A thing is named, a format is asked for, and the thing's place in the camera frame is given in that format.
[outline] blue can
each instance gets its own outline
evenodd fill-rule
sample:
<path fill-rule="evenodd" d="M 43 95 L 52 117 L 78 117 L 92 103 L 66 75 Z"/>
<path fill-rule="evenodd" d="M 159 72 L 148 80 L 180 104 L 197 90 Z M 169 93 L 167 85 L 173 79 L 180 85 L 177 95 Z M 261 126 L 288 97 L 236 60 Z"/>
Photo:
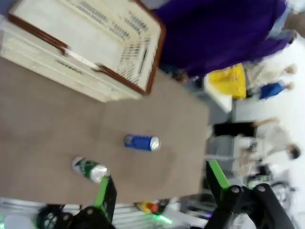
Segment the blue can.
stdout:
<path fill-rule="evenodd" d="M 155 136 L 127 135 L 124 140 L 128 148 L 156 151 L 160 149 L 161 142 Z"/>

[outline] brown trim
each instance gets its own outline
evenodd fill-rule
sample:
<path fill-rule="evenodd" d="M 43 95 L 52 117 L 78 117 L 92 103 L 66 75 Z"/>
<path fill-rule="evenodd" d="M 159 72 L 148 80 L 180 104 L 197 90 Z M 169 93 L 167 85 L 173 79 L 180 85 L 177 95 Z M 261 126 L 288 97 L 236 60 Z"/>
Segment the brown trim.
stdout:
<path fill-rule="evenodd" d="M 10 22 L 14 23 L 15 25 L 19 26 L 20 28 L 24 29 L 25 31 L 33 34 L 34 36 L 42 39 L 43 41 L 47 42 L 48 44 L 59 49 L 61 51 L 61 53 L 64 55 L 65 49 L 68 49 L 67 44 L 65 44 L 64 42 L 58 40 L 57 38 L 47 34 L 46 32 L 42 31 L 41 29 L 31 25 L 30 23 L 24 21 L 23 19 L 13 15 L 13 12 L 17 8 L 17 6 L 21 3 L 21 1 L 22 0 L 17 0 L 17 2 L 9 10 L 8 20 Z M 146 90 L 144 91 L 137 85 L 126 80 L 124 77 L 122 77 L 121 75 L 117 74 L 116 72 L 114 72 L 113 70 L 111 70 L 110 68 L 107 68 L 106 66 L 104 66 L 102 64 L 98 64 L 100 69 L 94 70 L 94 71 L 105 73 L 108 76 L 110 76 L 111 78 L 113 78 L 113 79 L 119 81 L 120 83 L 126 85 L 127 87 L 130 87 L 131 89 L 135 90 L 136 92 L 138 92 L 142 95 L 147 95 L 147 94 L 150 94 L 150 92 L 152 90 L 154 77 L 155 77 L 155 74 L 156 74 L 156 71 L 158 68 L 158 64 L 159 64 L 161 52 L 162 52 L 162 47 L 163 47 L 163 43 L 165 40 L 166 28 L 165 28 L 164 24 L 160 21 L 160 19 L 156 15 L 154 15 L 153 12 L 151 12 L 149 9 L 147 9 L 139 0 L 130 0 L 130 1 L 134 1 L 136 4 L 138 4 L 146 13 L 151 15 L 159 23 L 159 25 L 161 27 L 161 34 L 159 37 L 156 54 L 155 54 L 154 61 L 152 64 L 152 70 L 151 70 L 151 73 L 150 73 L 148 81 L 147 81 Z"/>
<path fill-rule="evenodd" d="M 29 24 L 28 22 L 24 21 L 23 19 L 20 19 L 19 17 L 9 13 L 8 14 L 8 20 L 12 22 L 13 24 L 19 26 L 20 28 L 24 29 L 25 31 L 33 34 L 34 36 L 42 39 L 43 41 L 47 42 L 48 44 L 54 46 L 58 50 L 61 51 L 61 53 L 65 54 L 65 49 L 68 48 L 68 45 L 64 42 L 61 42 L 60 40 L 56 39 L 55 37 L 52 37 L 51 35 L 47 34 L 46 32 L 42 31 L 41 29 Z"/>

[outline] black shorts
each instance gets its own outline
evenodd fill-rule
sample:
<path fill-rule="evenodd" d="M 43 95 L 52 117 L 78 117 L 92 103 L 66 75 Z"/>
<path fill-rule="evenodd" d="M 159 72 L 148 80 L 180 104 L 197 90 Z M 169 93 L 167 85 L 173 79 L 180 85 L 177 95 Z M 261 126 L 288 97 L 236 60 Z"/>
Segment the black shorts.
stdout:
<path fill-rule="evenodd" d="M 215 136 L 243 135 L 245 137 L 255 137 L 255 133 L 256 133 L 256 127 L 254 127 L 254 122 L 215 124 L 213 128 L 214 128 L 213 133 Z"/>

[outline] screw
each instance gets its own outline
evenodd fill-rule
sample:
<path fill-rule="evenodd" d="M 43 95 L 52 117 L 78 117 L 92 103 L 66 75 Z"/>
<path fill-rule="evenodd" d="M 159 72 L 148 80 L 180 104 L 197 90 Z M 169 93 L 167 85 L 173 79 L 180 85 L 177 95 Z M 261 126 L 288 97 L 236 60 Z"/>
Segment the screw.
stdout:
<path fill-rule="evenodd" d="M 87 214 L 88 215 L 91 215 L 93 213 L 93 210 L 92 209 L 89 209 L 88 211 L 87 211 Z"/>
<path fill-rule="evenodd" d="M 231 191 L 234 193 L 239 193 L 239 189 L 237 187 L 232 187 Z"/>
<path fill-rule="evenodd" d="M 263 186 L 258 186 L 257 189 L 261 192 L 265 192 L 266 189 Z"/>
<path fill-rule="evenodd" d="M 64 215 L 63 220 L 68 220 L 69 216 L 68 215 Z"/>

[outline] green strip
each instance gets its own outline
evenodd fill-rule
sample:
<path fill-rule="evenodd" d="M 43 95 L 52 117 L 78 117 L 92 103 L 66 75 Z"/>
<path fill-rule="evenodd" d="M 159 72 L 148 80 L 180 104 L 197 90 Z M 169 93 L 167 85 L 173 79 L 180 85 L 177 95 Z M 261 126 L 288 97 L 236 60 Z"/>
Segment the green strip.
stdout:
<path fill-rule="evenodd" d="M 223 190 L 228 189 L 231 185 L 230 185 L 229 181 L 227 180 L 227 178 L 225 177 L 224 172 L 221 170 L 217 161 L 211 160 L 211 161 L 209 161 L 209 164 L 210 164 L 210 167 L 211 167 L 220 187 Z"/>
<path fill-rule="evenodd" d="M 108 181 L 109 181 L 109 178 L 108 177 L 103 177 L 102 178 L 102 181 L 100 183 L 100 188 L 99 188 L 99 191 L 97 193 L 97 197 L 95 199 L 95 202 L 94 202 L 94 206 L 96 208 L 99 208 L 103 211 L 104 215 L 106 216 L 106 218 L 109 220 L 109 216 L 106 212 L 106 209 L 104 209 L 103 207 L 103 202 L 104 202 L 104 198 L 105 198 L 105 194 L 106 194 L 106 188 L 107 188 L 107 185 L 108 185 Z"/>

